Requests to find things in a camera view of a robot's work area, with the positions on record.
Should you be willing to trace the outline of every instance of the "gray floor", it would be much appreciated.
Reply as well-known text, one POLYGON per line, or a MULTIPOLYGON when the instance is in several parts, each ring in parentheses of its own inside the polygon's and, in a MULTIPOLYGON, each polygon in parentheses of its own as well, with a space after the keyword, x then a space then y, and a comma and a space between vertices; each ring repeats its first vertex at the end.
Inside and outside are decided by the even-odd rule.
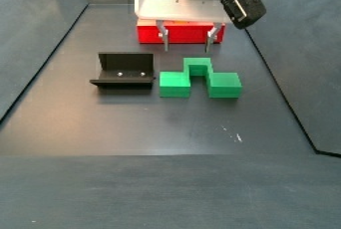
POLYGON ((1 125, 0 153, 33 155, 311 153, 261 58, 243 31, 225 43, 140 45, 131 7, 91 6, 32 88, 1 125), (238 72, 238 100, 210 99, 192 79, 190 99, 99 92, 97 53, 148 51, 160 71, 180 70, 183 57, 211 57, 217 72, 238 72))
POLYGON ((99 51, 154 52, 156 71, 203 55, 140 46, 134 21, 127 6, 88 8, 1 124, 1 229, 338 228, 341 160, 313 153, 243 32, 211 53, 238 101, 208 99, 202 79, 187 100, 160 99, 158 81, 134 96, 88 83, 99 51))

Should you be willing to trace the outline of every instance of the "green block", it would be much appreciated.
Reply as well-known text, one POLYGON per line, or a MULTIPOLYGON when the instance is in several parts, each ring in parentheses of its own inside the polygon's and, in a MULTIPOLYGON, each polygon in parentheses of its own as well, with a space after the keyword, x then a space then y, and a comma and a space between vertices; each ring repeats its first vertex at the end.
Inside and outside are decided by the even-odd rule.
POLYGON ((206 78, 210 98, 238 98, 241 81, 237 73, 215 73, 210 58, 183 58, 183 72, 160 73, 160 97, 187 98, 190 95, 190 76, 206 78))
POLYGON ((160 73, 160 97, 187 98, 190 94, 190 80, 184 73, 160 73))

